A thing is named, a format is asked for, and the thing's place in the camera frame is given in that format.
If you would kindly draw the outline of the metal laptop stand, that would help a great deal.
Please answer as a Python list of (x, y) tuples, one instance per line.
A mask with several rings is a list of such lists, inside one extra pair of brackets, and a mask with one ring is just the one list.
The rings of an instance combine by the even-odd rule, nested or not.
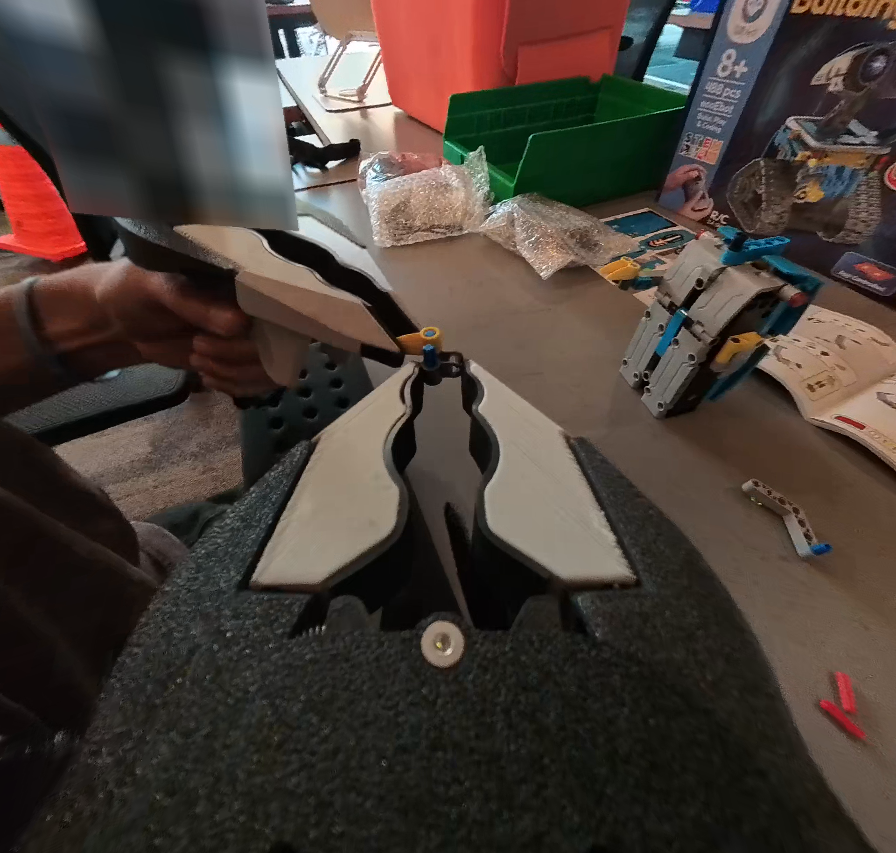
[(372, 0), (309, 0), (320, 29), (337, 45), (316, 82), (329, 113), (390, 106)]

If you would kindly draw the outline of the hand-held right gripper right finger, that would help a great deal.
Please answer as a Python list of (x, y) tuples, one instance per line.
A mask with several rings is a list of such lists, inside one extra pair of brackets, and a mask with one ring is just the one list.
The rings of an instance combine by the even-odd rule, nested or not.
[(565, 589), (633, 587), (636, 573), (564, 429), (476, 362), (463, 366), (463, 407), (485, 538)]

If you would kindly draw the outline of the bubble wrap bag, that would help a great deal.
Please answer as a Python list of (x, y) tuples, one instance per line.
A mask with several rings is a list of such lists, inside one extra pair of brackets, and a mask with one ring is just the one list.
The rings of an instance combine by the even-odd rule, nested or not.
[(479, 228), (547, 279), (567, 267), (601, 268), (636, 251), (633, 238), (571, 206), (534, 193), (504, 200)]
[(381, 249), (475, 233), (492, 208), (483, 147), (461, 164), (432, 154), (364, 154), (357, 181)]

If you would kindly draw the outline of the dark perforated chair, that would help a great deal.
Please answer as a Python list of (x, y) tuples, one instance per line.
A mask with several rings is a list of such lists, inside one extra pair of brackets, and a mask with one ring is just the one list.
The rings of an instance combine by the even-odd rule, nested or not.
[[(197, 389), (196, 379), (184, 371), (133, 366), (57, 393), (6, 422), (56, 446), (180, 406)], [(241, 407), (243, 486), (254, 485), (295, 445), (311, 440), (372, 390), (358, 355), (337, 363), (313, 343), (294, 388)]]

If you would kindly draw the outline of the person's left hand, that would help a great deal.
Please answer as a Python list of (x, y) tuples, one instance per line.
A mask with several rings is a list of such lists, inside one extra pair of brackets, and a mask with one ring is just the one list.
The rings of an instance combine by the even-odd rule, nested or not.
[(263, 368), (252, 322), (227, 295), (126, 260), (98, 267), (95, 295), (116, 342), (138, 362), (189, 370), (234, 399), (276, 388)]

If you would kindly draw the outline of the instruction booklet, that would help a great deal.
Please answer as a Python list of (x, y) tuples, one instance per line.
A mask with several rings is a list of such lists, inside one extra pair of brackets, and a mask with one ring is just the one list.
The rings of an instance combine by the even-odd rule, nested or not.
[(895, 343), (879, 329), (809, 305), (794, 329), (767, 342), (758, 369), (801, 416), (895, 467)]

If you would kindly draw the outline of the sticker sheet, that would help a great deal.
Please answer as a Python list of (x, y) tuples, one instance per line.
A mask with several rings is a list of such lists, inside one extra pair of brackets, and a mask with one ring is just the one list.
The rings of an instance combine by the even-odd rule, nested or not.
[(597, 268), (597, 273), (646, 305), (652, 303), (659, 281), (678, 255), (698, 236), (654, 209), (633, 210), (601, 222), (629, 238), (633, 249)]

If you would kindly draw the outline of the orange traffic cone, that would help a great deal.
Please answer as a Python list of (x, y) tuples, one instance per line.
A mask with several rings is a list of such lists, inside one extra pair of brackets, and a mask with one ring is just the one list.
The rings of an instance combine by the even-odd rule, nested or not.
[(50, 177), (1, 129), (1, 197), (11, 231), (1, 249), (54, 263), (83, 256), (88, 247)]

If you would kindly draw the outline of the green plastic bin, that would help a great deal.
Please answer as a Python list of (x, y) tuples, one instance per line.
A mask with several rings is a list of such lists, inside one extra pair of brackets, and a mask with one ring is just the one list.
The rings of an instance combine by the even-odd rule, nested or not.
[(605, 75), (454, 94), (443, 155), (483, 148), (496, 201), (537, 193), (574, 207), (656, 191), (687, 95)]

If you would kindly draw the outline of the grey angled beam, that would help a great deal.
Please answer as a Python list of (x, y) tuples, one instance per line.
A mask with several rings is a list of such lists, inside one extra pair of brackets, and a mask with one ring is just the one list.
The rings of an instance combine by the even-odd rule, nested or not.
[(833, 547), (817, 538), (804, 510), (793, 501), (755, 478), (746, 481), (741, 489), (751, 501), (782, 520), (799, 557), (814, 559), (832, 552)]

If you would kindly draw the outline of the person's brown clothing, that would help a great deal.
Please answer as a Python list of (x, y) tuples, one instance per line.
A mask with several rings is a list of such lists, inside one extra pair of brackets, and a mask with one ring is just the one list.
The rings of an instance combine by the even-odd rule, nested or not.
[(55, 783), (128, 637), (187, 554), (2, 423), (2, 851)]

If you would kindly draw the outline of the grey wristband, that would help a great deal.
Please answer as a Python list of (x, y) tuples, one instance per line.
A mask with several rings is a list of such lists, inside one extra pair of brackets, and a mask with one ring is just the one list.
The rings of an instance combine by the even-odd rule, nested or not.
[(33, 309), (32, 295), (39, 278), (29, 276), (13, 287), (13, 313), (21, 343), (30, 361), (38, 366), (44, 365), (46, 352), (39, 335)]

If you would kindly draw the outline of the orange storage box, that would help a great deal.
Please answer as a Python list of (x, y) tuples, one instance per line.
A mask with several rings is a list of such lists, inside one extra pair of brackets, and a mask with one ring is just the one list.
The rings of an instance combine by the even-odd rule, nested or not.
[(371, 0), (392, 103), (444, 131), (450, 97), (611, 74), (630, 0)]

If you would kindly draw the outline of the dark blue robot kit box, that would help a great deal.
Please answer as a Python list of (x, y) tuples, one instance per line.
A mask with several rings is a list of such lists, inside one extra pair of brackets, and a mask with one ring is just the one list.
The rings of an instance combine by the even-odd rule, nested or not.
[(721, 0), (658, 203), (895, 304), (895, 0)]

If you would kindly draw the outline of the grey blue brick robot model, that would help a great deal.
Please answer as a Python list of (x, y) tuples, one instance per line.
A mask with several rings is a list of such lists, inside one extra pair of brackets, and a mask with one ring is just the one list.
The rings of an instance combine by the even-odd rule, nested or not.
[(623, 256), (599, 269), (610, 283), (647, 287), (653, 299), (620, 373), (657, 419), (696, 410), (736, 387), (794, 329), (823, 288), (785, 256), (786, 236), (705, 231), (665, 267)]

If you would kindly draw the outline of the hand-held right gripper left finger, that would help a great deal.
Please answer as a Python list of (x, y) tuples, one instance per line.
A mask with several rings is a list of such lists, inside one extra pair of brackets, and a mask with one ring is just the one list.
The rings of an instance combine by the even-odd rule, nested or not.
[(402, 366), (316, 435), (251, 589), (321, 592), (399, 541), (409, 515), (404, 475), (418, 447), (420, 373), (418, 363)]

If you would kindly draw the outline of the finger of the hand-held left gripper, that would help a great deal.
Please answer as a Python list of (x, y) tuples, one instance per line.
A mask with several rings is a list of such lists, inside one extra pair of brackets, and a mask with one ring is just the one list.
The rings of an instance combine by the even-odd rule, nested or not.
[(309, 269), (298, 266), (292, 278), (241, 270), (235, 290), (238, 305), (253, 320), (264, 366), (303, 366), (313, 342), (388, 366), (405, 359), (395, 336), (363, 299), (332, 287)]
[(329, 226), (301, 225), (292, 232), (189, 225), (176, 231), (204, 254), (232, 268), (236, 276), (249, 270), (292, 278), (301, 266), (332, 287), (363, 299), (395, 338), (420, 329), (365, 247)]

